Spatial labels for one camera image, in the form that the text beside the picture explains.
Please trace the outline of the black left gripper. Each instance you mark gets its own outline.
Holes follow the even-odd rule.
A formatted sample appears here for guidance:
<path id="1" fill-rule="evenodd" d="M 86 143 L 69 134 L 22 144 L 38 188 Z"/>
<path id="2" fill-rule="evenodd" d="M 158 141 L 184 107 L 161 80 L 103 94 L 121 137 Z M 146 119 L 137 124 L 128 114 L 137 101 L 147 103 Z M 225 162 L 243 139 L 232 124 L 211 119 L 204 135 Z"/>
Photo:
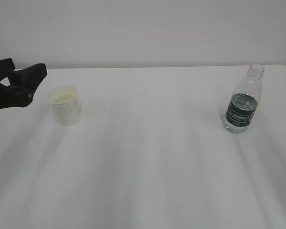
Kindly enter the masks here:
<path id="1" fill-rule="evenodd" d="M 10 86 L 0 83 L 0 109 L 30 105 L 37 88 L 47 74 L 44 63 L 15 71 L 12 58 L 0 60 L 0 82 L 7 75 L 10 82 Z"/>

